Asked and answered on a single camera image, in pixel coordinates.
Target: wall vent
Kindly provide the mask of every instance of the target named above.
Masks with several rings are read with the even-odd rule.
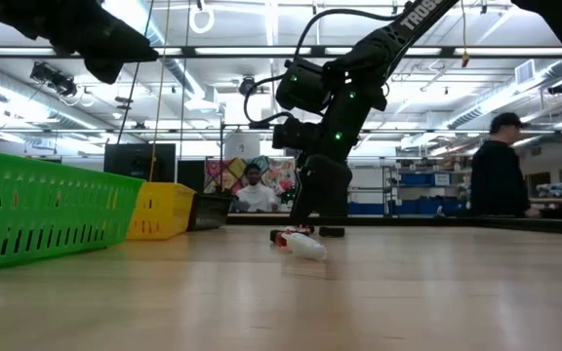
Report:
[[[527,60],[521,65],[515,67],[515,82],[518,85],[528,83],[535,79],[535,61]]]

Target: person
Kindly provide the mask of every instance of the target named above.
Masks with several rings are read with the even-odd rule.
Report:
[[[472,159],[470,213],[537,217],[531,208],[519,157],[511,147],[525,124],[512,112],[494,118],[490,138]]]
[[[279,209],[274,191],[261,183],[261,168],[250,164],[244,170],[248,185],[236,193],[242,203],[249,204],[248,212],[276,212]]]

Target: yellow plastic basket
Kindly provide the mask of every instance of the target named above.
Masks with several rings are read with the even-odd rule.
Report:
[[[144,183],[129,226],[129,240],[166,240],[187,230],[196,191],[175,183]]]

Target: blue bin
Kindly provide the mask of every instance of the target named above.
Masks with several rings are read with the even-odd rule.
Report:
[[[429,185],[429,176],[426,174],[402,174],[400,183],[404,185]]]
[[[400,206],[396,206],[396,201],[391,200],[388,203],[390,215],[417,215],[417,200],[403,200]]]
[[[444,213],[452,213],[465,208],[465,200],[458,199],[444,199],[443,211]]]
[[[384,204],[363,204],[362,205],[363,215],[384,215],[385,206]]]
[[[418,199],[418,213],[420,215],[436,215],[441,205],[441,199]]]
[[[361,204],[349,203],[348,204],[348,214],[349,215],[361,215],[363,214],[363,207]]]

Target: black jacket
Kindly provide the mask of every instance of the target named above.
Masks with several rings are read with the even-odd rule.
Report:
[[[471,212],[524,217],[531,208],[519,157],[504,142],[488,140],[472,160]]]

